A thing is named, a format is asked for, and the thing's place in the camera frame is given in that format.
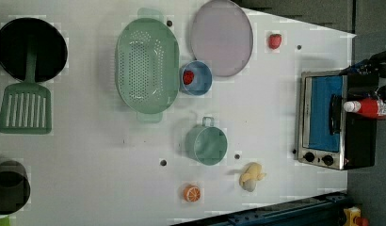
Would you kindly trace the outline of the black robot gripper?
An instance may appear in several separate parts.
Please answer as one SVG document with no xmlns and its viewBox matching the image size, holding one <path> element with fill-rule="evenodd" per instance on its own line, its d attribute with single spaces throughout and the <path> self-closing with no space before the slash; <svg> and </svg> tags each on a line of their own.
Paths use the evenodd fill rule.
<svg viewBox="0 0 386 226">
<path fill-rule="evenodd" d="M 380 85 L 375 94 L 386 102 L 386 51 L 348 66 L 340 71 L 340 75 L 376 76 Z"/>
</svg>

